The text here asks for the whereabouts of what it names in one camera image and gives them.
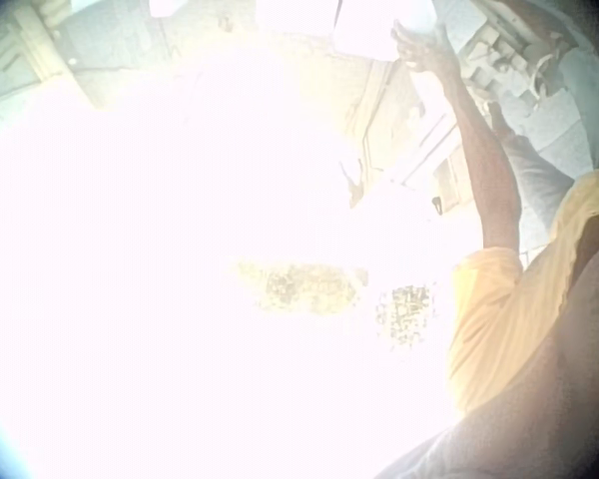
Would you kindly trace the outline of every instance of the leg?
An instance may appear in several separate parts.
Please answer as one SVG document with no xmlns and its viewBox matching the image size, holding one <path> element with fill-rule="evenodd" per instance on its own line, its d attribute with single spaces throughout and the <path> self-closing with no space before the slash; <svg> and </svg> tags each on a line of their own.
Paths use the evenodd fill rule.
<svg viewBox="0 0 599 479">
<path fill-rule="evenodd" d="M 489 110 L 493 132 L 508 156 L 522 204 L 533 209 L 550 231 L 559 205 L 574 184 L 573 179 L 541 158 L 526 137 L 515 135 L 498 104 L 490 104 Z"/>
<path fill-rule="evenodd" d="M 570 50 L 559 62 L 563 83 L 577 105 L 586 130 L 592 166 L 599 169 L 599 57 L 581 48 Z"/>
</svg>

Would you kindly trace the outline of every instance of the person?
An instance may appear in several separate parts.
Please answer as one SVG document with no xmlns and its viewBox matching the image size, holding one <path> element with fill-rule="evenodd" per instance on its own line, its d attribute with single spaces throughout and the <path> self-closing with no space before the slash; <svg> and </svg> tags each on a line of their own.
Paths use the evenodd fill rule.
<svg viewBox="0 0 599 479">
<path fill-rule="evenodd" d="M 599 169 L 576 182 L 559 175 L 506 130 L 496 105 L 491 130 L 443 26 L 423 37 L 395 23 L 393 38 L 410 68 L 436 75 L 454 111 L 483 249 L 453 273 L 448 378 L 462 419 L 378 477 L 598 476 Z M 519 190 L 537 208 L 550 198 L 541 207 L 550 244 L 526 271 Z"/>
</svg>

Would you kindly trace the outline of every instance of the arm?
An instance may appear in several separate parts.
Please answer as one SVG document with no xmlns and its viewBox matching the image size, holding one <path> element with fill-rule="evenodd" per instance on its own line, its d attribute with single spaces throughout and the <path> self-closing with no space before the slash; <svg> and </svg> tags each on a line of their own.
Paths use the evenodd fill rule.
<svg viewBox="0 0 599 479">
<path fill-rule="evenodd" d="M 395 24 L 400 56 L 415 71 L 433 72 L 441 82 L 461 134 L 472 192 L 481 218 L 483 246 L 519 250 L 521 201 L 514 174 L 501 144 L 481 116 L 463 80 L 445 30 L 415 38 Z"/>
</svg>

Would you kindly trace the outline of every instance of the shirt sleeve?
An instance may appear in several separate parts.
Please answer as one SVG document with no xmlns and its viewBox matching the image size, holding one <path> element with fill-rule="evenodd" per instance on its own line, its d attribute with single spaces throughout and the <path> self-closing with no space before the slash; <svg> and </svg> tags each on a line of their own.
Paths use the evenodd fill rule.
<svg viewBox="0 0 599 479">
<path fill-rule="evenodd" d="M 522 274 L 519 256 L 505 247 L 478 251 L 453 272 L 455 322 L 448 372 L 453 402 L 460 412 L 470 410 L 478 400 L 481 388 L 475 387 L 476 381 L 487 381 L 480 372 L 484 331 L 499 319 Z"/>
</svg>

